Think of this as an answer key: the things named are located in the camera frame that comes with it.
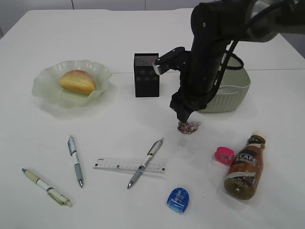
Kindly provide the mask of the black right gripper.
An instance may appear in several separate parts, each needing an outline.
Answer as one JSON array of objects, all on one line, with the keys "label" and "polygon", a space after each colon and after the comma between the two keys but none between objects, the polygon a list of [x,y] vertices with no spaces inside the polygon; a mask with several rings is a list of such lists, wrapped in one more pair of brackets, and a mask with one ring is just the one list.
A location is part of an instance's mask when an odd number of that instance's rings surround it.
[{"label": "black right gripper", "polygon": [[180,81],[179,89],[171,96],[170,108],[181,123],[186,123],[194,111],[203,110],[216,95],[216,82],[188,84]]}]

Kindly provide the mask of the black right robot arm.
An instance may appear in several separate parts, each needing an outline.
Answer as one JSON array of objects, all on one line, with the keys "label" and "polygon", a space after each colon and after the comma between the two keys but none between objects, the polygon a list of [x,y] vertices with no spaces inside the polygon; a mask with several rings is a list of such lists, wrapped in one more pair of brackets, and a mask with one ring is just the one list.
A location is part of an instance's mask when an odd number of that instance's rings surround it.
[{"label": "black right robot arm", "polygon": [[180,122],[203,110],[216,95],[238,42],[268,42],[278,33],[305,32],[302,0],[220,0],[201,3],[191,14],[193,44],[172,58],[180,88],[170,107]]}]

